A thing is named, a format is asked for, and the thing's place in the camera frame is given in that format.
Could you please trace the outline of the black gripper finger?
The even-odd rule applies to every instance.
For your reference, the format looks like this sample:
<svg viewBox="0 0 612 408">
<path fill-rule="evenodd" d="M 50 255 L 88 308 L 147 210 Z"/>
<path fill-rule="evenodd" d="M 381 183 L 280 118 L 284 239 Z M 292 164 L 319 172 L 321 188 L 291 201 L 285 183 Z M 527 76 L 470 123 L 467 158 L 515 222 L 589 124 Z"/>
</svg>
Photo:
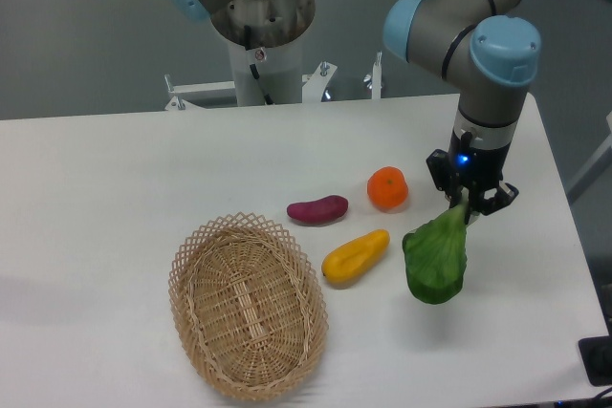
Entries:
<svg viewBox="0 0 612 408">
<path fill-rule="evenodd" d="M 479 216 L 489 216 L 508 207 L 518 196 L 518 189 L 503 181 L 500 181 L 493 191 L 493 195 L 487 198 L 485 190 L 481 189 L 477 183 L 469 190 L 466 225 L 473 223 Z"/>
<path fill-rule="evenodd" d="M 451 204 L 461 203 L 462 185 L 448 159 L 427 159 L 426 165 L 435 187 L 445 193 Z"/>
</svg>

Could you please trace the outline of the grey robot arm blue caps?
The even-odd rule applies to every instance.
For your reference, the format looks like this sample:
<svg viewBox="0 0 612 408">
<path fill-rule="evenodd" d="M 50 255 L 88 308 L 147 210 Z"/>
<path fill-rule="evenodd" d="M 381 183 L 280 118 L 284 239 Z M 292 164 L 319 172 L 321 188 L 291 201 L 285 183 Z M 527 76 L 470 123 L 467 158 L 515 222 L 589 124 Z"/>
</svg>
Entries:
<svg viewBox="0 0 612 408">
<path fill-rule="evenodd" d="M 301 40 L 314 0 L 171 0 L 193 21 L 210 21 L 229 47 L 242 106 L 300 103 L 321 91 L 302 78 Z M 522 0 L 398 0 L 382 27 L 384 46 L 460 93 L 447 150 L 426 161 L 437 189 L 465 203 L 471 220 L 517 196 L 502 169 L 536 77 L 541 39 L 511 16 Z"/>
</svg>

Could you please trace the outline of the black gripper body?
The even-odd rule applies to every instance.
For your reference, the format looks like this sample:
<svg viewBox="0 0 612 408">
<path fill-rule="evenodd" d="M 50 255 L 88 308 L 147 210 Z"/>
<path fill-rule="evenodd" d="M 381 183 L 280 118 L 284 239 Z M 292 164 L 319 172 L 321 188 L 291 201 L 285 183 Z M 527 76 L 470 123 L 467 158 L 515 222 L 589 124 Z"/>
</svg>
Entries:
<svg viewBox="0 0 612 408">
<path fill-rule="evenodd" d="M 513 127 L 459 125 L 453 128 L 448 151 L 434 150 L 427 159 L 448 159 L 462 193 L 475 183 L 485 194 L 503 181 L 503 167 L 513 140 Z"/>
</svg>

